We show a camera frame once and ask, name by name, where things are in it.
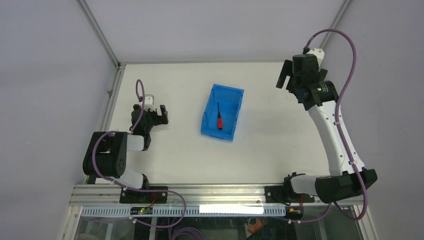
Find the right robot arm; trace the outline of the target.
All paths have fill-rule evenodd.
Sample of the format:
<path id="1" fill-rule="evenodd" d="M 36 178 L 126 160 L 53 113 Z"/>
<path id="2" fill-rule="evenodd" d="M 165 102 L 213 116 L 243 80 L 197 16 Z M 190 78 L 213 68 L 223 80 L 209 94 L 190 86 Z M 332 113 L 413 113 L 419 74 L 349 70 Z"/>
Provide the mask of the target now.
<path id="1" fill-rule="evenodd" d="M 158 77 L 170 105 L 159 132 L 161 183 L 283 183 L 282 201 L 364 195 L 376 180 L 355 153 L 318 52 L 284 63 L 169 65 Z"/>

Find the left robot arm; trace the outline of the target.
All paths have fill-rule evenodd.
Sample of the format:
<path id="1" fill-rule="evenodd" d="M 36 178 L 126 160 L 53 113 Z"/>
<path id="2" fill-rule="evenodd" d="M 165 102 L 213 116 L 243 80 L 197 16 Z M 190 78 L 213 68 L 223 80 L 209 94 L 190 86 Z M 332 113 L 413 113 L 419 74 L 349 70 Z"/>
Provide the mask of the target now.
<path id="1" fill-rule="evenodd" d="M 135 104 L 131 122 L 136 125 L 132 134 L 123 131 L 95 131 L 92 134 L 82 163 L 83 172 L 92 178 L 104 176 L 122 183 L 121 204 L 165 204 L 168 187 L 151 187 L 145 174 L 127 166 L 127 153 L 149 149 L 153 127 L 169 122 L 166 106 L 142 109 L 140 104 Z"/>

